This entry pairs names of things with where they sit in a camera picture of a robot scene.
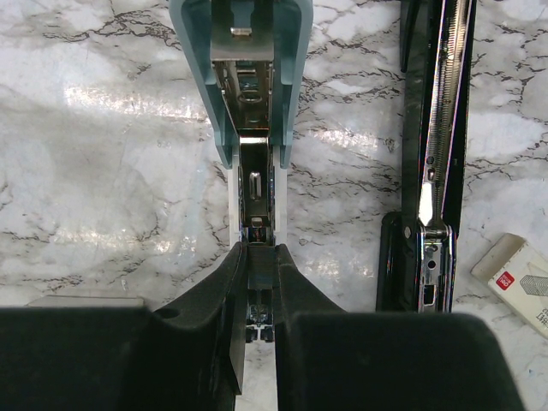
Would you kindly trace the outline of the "black stapler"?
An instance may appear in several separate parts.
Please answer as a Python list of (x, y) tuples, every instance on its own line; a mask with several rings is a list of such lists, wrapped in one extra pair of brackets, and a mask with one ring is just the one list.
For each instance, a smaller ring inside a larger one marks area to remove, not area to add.
[(382, 220), (379, 312), (452, 308), (475, 13), (474, 1), (402, 2), (402, 196)]

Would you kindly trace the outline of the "small cardboard staple box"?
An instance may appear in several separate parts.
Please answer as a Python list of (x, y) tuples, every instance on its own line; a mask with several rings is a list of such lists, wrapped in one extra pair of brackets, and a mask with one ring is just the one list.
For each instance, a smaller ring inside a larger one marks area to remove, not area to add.
[(525, 238), (502, 235), (471, 274), (515, 315), (547, 337), (547, 257)]

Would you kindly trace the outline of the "light blue stapler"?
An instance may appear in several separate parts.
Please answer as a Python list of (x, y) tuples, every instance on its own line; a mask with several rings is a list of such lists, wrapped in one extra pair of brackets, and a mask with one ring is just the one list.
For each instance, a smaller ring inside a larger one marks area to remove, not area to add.
[[(169, 12), (228, 171), (230, 240), (285, 243), (313, 3), (172, 1)], [(248, 341), (273, 341), (272, 289), (248, 288), (246, 333)]]

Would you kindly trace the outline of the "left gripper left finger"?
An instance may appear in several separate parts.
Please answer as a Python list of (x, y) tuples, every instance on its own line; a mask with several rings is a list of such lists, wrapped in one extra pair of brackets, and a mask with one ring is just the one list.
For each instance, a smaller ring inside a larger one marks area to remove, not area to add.
[(247, 251), (171, 303), (1, 311), (4, 410), (231, 410), (241, 393)]

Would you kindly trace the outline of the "staple tray with staples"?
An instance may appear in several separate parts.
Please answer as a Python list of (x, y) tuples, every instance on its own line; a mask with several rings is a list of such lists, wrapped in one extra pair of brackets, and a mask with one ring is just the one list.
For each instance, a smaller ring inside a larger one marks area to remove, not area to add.
[(140, 297), (47, 295), (27, 303), (27, 307), (144, 307)]

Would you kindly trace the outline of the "silver staple strip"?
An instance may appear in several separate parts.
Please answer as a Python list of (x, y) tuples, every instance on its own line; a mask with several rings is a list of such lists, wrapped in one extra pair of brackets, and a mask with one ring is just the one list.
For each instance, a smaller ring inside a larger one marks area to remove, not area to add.
[(276, 268), (274, 247), (249, 245), (247, 247), (247, 274), (250, 289), (272, 289)]

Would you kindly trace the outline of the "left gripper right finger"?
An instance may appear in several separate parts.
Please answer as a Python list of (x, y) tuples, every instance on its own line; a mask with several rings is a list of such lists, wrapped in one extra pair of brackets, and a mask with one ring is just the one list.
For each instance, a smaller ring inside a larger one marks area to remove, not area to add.
[(462, 313), (349, 313), (277, 248), (282, 410), (521, 410), (497, 339)]

